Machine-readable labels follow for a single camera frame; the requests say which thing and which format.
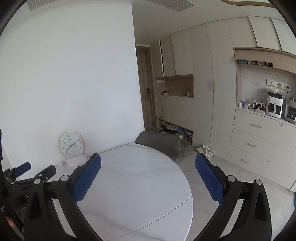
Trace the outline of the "shoe shelf with shoes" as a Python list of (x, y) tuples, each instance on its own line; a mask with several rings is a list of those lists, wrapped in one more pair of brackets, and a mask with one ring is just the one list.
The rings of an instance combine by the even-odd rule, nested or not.
[(171, 133), (177, 135), (182, 141), (187, 142), (188, 144), (193, 143), (193, 131), (174, 125), (162, 119), (159, 119), (159, 132)]

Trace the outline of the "entrance door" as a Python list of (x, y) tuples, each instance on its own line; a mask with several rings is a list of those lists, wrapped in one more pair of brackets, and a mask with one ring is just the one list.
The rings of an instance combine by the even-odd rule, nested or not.
[(154, 128), (154, 108), (152, 104), (152, 73), (151, 62), (149, 60), (149, 48), (137, 46), (136, 54), (144, 129), (151, 130)]

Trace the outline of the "white card stand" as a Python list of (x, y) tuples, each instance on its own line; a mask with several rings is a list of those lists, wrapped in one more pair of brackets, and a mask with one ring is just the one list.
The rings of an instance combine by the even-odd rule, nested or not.
[(69, 167), (75, 167), (84, 165), (87, 162), (87, 157), (85, 155), (77, 156), (66, 160)]

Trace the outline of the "dark grey chair behind table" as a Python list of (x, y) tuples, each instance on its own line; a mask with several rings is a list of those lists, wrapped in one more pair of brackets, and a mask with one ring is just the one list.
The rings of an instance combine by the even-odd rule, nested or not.
[(153, 148), (174, 162), (180, 154), (181, 139), (171, 133), (144, 131), (139, 134), (135, 143)]

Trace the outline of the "grey patterned door mat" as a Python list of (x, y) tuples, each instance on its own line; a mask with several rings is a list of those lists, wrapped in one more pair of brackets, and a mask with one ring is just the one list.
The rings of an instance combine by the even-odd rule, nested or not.
[(191, 154), (196, 153), (196, 147), (188, 144), (187, 142), (181, 141), (180, 145), (180, 153), (177, 156), (175, 163), (179, 163), (180, 161), (183, 161), (185, 158), (191, 156)]

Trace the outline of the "beige drawer cabinet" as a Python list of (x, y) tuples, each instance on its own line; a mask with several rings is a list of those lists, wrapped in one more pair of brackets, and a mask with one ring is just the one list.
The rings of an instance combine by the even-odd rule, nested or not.
[(287, 189), (295, 184), (295, 127), (237, 108), (226, 160)]

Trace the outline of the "white air fryer appliance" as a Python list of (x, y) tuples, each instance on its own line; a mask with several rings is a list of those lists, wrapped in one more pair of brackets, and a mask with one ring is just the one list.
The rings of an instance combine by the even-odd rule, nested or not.
[(277, 87), (267, 87), (266, 113), (275, 118), (281, 118), (284, 91)]

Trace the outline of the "round white wall clock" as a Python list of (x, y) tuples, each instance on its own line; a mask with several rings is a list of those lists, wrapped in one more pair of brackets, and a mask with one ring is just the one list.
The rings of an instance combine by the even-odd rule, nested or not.
[(75, 131), (67, 131), (60, 135), (58, 148), (65, 159), (80, 157), (85, 153), (85, 142), (82, 136)]

